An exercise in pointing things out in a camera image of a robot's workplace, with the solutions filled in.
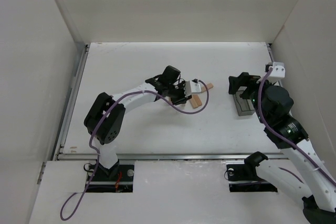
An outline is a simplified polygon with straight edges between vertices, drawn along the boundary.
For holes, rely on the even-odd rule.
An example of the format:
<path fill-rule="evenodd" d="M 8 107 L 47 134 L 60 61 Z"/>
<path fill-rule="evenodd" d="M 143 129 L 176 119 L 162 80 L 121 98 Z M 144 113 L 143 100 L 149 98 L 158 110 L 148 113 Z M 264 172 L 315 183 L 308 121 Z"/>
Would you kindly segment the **smoky transparent plastic box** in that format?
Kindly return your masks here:
<path fill-rule="evenodd" d="M 233 94 L 234 104 L 236 106 L 238 116 L 251 116 L 255 114 L 255 109 L 249 99 L 243 99 L 240 95 L 243 90 L 238 90 Z"/>

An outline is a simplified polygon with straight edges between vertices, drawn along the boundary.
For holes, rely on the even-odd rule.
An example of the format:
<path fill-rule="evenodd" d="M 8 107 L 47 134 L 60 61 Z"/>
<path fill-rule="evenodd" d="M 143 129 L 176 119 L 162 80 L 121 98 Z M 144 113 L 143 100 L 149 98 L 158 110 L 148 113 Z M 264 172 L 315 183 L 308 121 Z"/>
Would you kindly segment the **plain wood block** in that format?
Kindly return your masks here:
<path fill-rule="evenodd" d="M 204 89 L 212 89 L 214 86 L 212 83 L 208 83 L 206 85 L 203 86 Z"/>

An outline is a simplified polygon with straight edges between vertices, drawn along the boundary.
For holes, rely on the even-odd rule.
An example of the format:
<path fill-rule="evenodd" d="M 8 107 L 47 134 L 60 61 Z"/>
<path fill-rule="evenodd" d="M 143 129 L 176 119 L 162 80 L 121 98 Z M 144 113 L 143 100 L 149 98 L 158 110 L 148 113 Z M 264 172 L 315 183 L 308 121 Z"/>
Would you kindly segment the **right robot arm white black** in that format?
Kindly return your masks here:
<path fill-rule="evenodd" d="M 251 101 L 264 132 L 303 178 L 274 164 L 268 156 L 254 152 L 242 164 L 227 165 L 231 182 L 266 181 L 292 198 L 302 208 L 308 223 L 335 223 L 335 180 L 316 154 L 308 133 L 289 112 L 294 104 L 288 91 L 264 77 L 247 72 L 230 76 L 228 93 L 235 95 L 241 87 L 241 98 Z"/>

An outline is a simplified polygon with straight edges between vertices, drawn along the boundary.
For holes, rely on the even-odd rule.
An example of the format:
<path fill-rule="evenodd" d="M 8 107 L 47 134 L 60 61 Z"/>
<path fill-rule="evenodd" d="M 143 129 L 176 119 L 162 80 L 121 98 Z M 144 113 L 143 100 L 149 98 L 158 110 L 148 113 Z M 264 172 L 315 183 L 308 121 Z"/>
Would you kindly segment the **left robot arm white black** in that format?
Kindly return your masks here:
<path fill-rule="evenodd" d="M 98 140 L 98 168 L 109 178 L 117 174 L 119 159 L 112 142 L 120 133 L 124 116 L 147 103 L 170 98 L 172 105 L 185 104 L 192 98 L 197 82 L 181 80 L 181 72 L 167 66 L 162 74 L 146 79 L 138 87 L 114 96 L 99 94 L 84 120 L 88 133 Z"/>

